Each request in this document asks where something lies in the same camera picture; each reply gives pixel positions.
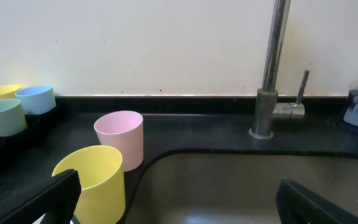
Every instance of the black tray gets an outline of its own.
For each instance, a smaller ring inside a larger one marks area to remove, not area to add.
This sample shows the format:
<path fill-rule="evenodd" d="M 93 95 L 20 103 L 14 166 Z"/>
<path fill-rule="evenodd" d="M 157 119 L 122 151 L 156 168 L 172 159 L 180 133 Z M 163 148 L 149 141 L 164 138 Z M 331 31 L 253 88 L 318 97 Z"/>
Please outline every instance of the black tray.
<path fill-rule="evenodd" d="M 42 138 L 66 115 L 62 103 L 41 115 L 25 115 L 27 128 L 12 136 L 0 137 L 0 171 L 8 168 L 20 155 Z"/>

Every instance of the yellow cup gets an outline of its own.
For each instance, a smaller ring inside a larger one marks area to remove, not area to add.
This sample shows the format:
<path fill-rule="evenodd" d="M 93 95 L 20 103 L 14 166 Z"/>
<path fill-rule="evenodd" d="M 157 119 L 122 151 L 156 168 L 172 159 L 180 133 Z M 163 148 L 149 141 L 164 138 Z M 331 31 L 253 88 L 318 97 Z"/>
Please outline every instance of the yellow cup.
<path fill-rule="evenodd" d="M 53 170 L 78 171 L 81 195 L 74 214 L 81 224 L 116 223 L 125 210 L 121 153 L 111 146 L 90 146 L 71 153 Z"/>
<path fill-rule="evenodd" d="M 16 98 L 15 92 L 20 90 L 20 85 L 0 86 L 0 100 Z"/>

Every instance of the green cup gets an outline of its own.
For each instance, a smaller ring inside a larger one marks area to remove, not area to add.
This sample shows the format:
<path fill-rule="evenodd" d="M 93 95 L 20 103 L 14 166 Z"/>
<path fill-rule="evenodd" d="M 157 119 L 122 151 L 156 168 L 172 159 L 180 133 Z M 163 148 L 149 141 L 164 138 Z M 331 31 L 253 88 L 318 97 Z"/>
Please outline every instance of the green cup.
<path fill-rule="evenodd" d="M 20 100 L 0 100 L 0 136 L 11 136 L 27 128 Z"/>

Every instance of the pink cup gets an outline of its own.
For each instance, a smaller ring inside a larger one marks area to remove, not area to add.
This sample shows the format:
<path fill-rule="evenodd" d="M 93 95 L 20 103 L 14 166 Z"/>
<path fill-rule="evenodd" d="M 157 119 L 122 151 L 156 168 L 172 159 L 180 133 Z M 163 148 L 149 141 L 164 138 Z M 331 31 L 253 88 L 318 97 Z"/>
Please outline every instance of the pink cup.
<path fill-rule="evenodd" d="M 134 111 L 117 111 L 99 118 L 94 130 L 102 145 L 112 146 L 122 154 L 124 171 L 143 161 L 143 117 Z"/>

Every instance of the stainless steel sink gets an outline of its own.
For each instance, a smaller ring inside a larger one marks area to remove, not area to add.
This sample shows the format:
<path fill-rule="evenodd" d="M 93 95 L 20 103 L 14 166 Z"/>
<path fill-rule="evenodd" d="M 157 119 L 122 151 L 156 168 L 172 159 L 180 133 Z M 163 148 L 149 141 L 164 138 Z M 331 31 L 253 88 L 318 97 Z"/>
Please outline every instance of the stainless steel sink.
<path fill-rule="evenodd" d="M 125 223 L 280 223 L 275 195 L 282 179 L 358 216 L 356 159 L 175 154 L 145 172 Z"/>

